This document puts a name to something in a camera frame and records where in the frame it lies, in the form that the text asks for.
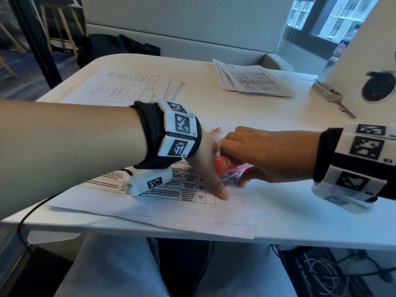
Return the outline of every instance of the gray pants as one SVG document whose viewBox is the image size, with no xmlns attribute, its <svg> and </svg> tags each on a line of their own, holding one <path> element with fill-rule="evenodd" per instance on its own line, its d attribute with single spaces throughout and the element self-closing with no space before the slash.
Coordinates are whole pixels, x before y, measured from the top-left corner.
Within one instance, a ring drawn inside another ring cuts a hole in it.
<svg viewBox="0 0 396 297">
<path fill-rule="evenodd" d="M 146 238 L 88 235 L 55 297 L 169 296 Z M 296 293 L 267 245 L 216 242 L 194 297 Z"/>
</svg>

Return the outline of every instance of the white table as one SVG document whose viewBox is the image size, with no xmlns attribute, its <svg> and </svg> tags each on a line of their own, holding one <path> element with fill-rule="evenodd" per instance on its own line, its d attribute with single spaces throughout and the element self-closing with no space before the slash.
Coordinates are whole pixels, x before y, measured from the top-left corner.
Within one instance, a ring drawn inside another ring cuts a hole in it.
<svg viewBox="0 0 396 297">
<path fill-rule="evenodd" d="M 239 125 L 267 130 L 322 131 L 328 127 L 342 127 L 348 120 L 336 105 L 326 103 L 309 90 L 314 75 L 274 71 L 277 77 L 297 90 L 299 96 L 294 99 L 267 97 L 223 91 L 212 63 L 138 54 L 117 54 L 97 59 L 39 101 L 61 102 L 103 64 L 183 75 L 185 84 L 176 100 L 188 104 L 198 117 L 228 119 Z M 315 197 L 310 191 L 311 185 L 312 181 L 283 184 L 252 181 L 248 189 L 260 195 L 254 242 L 396 250 L 396 202 L 380 199 L 371 213 L 351 214 Z M 29 210 L 12 215 L 3 223 L 18 224 Z M 36 210 L 25 225 L 30 230 L 243 241 L 54 210 L 47 205 Z"/>
</svg>

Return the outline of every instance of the black pole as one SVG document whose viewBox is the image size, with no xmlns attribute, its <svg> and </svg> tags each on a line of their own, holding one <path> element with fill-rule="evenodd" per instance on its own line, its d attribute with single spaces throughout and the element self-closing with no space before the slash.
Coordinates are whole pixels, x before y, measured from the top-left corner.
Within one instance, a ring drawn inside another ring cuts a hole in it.
<svg viewBox="0 0 396 297">
<path fill-rule="evenodd" d="M 37 63 L 51 89 L 62 82 L 61 75 L 48 49 L 47 39 L 28 0 L 8 0 Z"/>
</svg>

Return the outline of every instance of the wooden stool leg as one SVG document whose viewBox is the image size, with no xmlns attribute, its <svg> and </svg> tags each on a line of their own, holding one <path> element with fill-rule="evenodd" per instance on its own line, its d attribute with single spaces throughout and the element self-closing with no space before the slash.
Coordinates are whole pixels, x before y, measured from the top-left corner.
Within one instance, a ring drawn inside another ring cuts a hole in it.
<svg viewBox="0 0 396 297">
<path fill-rule="evenodd" d="M 8 66 L 8 64 L 6 64 L 6 62 L 1 57 L 1 55 L 0 55 L 0 64 L 8 71 L 8 73 L 10 73 L 14 77 L 17 77 L 17 74 L 15 74 L 15 72 Z"/>
<path fill-rule="evenodd" d="M 51 10 L 52 10 L 53 19 L 54 19 L 54 21 L 55 21 L 55 26 L 56 26 L 56 29 L 57 29 L 58 34 L 59 34 L 59 39 L 61 40 L 63 52 L 67 53 L 66 46 L 65 46 L 65 42 L 63 41 L 63 36 L 62 36 L 61 27 L 60 27 L 60 25 L 59 25 L 59 23 L 58 23 L 56 11 L 55 11 L 55 9 L 54 9 L 53 7 L 51 7 Z"/>
<path fill-rule="evenodd" d="M 20 44 L 18 44 L 16 39 L 12 36 L 11 33 L 8 32 L 7 28 L 5 28 L 5 26 L 1 22 L 0 22 L 0 28 L 3 29 L 3 31 L 7 34 L 7 36 L 12 40 L 12 42 L 17 47 L 17 49 L 19 49 L 22 53 L 26 52 L 26 50 L 22 48 Z"/>
<path fill-rule="evenodd" d="M 51 54 L 52 54 L 52 46 L 51 46 L 50 32 L 48 30 L 48 24 L 47 24 L 46 9 L 44 8 L 43 5 L 40 5 L 40 9 L 41 9 L 41 15 L 43 18 L 44 33 L 47 38 L 48 49 L 51 51 Z"/>
<path fill-rule="evenodd" d="M 69 26 L 67 26 L 65 15 L 63 14 L 62 9 L 58 8 L 58 11 L 59 11 L 59 15 L 61 16 L 63 26 L 65 26 L 65 30 L 66 30 L 67 36 L 69 37 L 69 40 L 70 40 L 70 44 L 72 45 L 74 56 L 77 58 L 76 45 L 74 44 L 74 41 L 73 41 L 73 38 L 72 38 L 72 34 L 70 33 Z"/>
<path fill-rule="evenodd" d="M 70 11 L 72 12 L 72 16 L 73 16 L 73 18 L 74 18 L 74 21 L 75 21 L 76 24 L 77 24 L 77 27 L 78 27 L 79 31 L 82 33 L 82 35 L 85 35 L 85 33 L 84 33 L 84 31 L 83 31 L 83 29 L 82 29 L 82 27 L 81 27 L 80 21 L 77 19 L 77 15 L 76 15 L 76 13 L 74 12 L 74 10 L 73 10 L 72 7 L 70 7 Z"/>
</svg>

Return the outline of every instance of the metal bracket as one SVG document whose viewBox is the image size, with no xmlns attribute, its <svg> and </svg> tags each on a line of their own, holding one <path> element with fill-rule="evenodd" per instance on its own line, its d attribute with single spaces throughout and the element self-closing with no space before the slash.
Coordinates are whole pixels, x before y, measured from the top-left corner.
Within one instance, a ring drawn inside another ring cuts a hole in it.
<svg viewBox="0 0 396 297">
<path fill-rule="evenodd" d="M 344 105 L 341 104 L 343 95 L 336 90 L 328 87 L 322 82 L 315 79 L 314 84 L 312 84 L 311 89 L 317 93 L 320 97 L 326 100 L 326 102 L 337 104 L 340 111 L 345 112 L 351 119 L 356 119 L 356 117 L 351 113 Z"/>
</svg>

